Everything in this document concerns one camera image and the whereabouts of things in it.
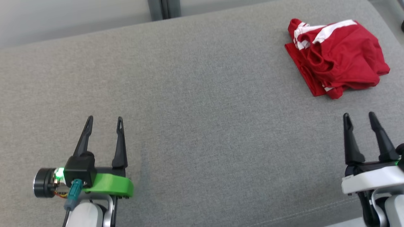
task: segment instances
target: gray fabric surface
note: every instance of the gray fabric surface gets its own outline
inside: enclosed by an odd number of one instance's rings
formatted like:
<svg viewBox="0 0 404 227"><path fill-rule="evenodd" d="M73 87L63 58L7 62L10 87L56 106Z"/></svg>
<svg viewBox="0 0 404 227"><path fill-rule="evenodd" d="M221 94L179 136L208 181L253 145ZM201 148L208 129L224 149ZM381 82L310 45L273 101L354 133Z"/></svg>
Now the gray fabric surface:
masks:
<svg viewBox="0 0 404 227"><path fill-rule="evenodd" d="M391 72L338 100L312 97L284 49L293 17L356 19ZM377 159L375 111L403 142L403 50L366 0L283 0L0 52L1 226L60 226L63 200L37 199L40 167L63 166L88 115L89 150L111 164L124 119L136 183L118 226L325 226L359 217L341 192L342 114Z"/></svg>

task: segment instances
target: red jersey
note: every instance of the red jersey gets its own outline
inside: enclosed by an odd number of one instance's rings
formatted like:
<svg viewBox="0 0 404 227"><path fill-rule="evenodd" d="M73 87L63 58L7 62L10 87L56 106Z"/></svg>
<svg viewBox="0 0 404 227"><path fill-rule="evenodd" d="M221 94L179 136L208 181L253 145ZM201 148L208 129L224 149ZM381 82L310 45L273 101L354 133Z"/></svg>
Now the red jersey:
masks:
<svg viewBox="0 0 404 227"><path fill-rule="evenodd" d="M353 20L310 26L292 19L285 47L314 96L376 86L389 73L378 39Z"/></svg>

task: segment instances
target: gray cushion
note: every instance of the gray cushion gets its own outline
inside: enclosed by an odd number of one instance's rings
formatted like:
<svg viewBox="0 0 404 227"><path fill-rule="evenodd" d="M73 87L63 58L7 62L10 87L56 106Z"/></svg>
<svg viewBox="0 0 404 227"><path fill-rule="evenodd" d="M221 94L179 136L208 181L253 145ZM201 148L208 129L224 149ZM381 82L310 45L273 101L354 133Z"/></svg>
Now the gray cushion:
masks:
<svg viewBox="0 0 404 227"><path fill-rule="evenodd" d="M380 84L313 97L284 49L291 18L358 20L391 67ZM124 119L127 175L117 226L325 226L359 217L341 192L342 115L376 160L367 113L404 141L404 53L367 0L283 0L0 52L1 226L59 226L37 199L40 167L63 166L88 115L89 150L111 164Z"/></svg>

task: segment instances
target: cable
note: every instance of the cable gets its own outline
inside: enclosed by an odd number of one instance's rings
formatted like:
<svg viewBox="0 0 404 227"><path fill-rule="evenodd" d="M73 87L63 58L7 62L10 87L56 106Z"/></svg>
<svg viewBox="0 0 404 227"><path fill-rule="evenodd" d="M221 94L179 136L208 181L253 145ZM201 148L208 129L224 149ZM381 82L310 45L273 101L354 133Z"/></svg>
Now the cable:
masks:
<svg viewBox="0 0 404 227"><path fill-rule="evenodd" d="M67 194L67 200L65 201L64 208L70 208L70 210L74 210L77 205L78 197L83 189L83 181L80 179L75 179L72 182L72 186L70 187L69 193Z"/></svg>
<svg viewBox="0 0 404 227"><path fill-rule="evenodd" d="M59 196L60 198L63 198L63 199L67 199L67 194L59 194L58 192L53 192L56 196Z"/></svg>
<svg viewBox="0 0 404 227"><path fill-rule="evenodd" d="M70 213L70 207L68 207L68 208L66 209L65 220L63 221L62 227L66 227L67 220L69 219L69 213Z"/></svg>

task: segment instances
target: green plastic bracket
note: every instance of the green plastic bracket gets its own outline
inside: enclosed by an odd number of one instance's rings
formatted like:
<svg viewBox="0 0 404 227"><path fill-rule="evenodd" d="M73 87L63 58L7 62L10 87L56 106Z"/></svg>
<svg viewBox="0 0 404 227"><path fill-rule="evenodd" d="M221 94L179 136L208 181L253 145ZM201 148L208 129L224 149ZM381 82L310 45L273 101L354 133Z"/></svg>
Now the green plastic bracket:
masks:
<svg viewBox="0 0 404 227"><path fill-rule="evenodd" d="M83 188L83 191L132 197L133 183L126 177L120 177L109 173L97 173L93 186L91 188Z"/></svg>

